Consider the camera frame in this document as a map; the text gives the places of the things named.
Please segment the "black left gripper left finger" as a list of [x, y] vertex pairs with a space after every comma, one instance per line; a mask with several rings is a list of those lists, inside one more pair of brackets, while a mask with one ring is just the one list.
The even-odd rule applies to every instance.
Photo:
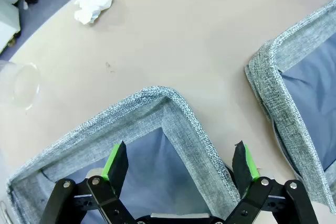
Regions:
[[70, 178], [56, 182], [40, 223], [81, 223], [88, 211], [98, 210], [106, 223], [135, 223], [120, 200], [129, 167], [124, 142], [116, 144], [100, 175], [76, 183]]

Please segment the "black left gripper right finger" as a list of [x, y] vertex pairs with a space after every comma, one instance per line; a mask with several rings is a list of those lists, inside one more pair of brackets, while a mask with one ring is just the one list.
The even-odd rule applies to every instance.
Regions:
[[288, 180], [282, 185], [261, 176], [243, 142], [235, 146], [232, 168], [241, 200], [225, 223], [254, 223], [261, 211], [271, 212], [277, 223], [318, 223], [303, 183]]

